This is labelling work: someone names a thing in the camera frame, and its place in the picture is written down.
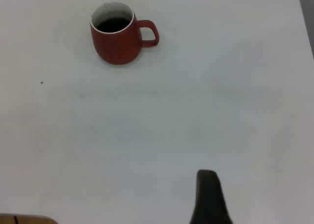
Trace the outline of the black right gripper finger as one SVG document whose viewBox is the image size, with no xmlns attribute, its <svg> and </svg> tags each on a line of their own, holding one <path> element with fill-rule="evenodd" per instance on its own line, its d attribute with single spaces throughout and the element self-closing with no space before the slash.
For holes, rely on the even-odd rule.
<svg viewBox="0 0 314 224">
<path fill-rule="evenodd" d="M 220 179 L 215 171 L 197 172 L 196 201 L 191 224 L 231 224 Z"/>
</svg>

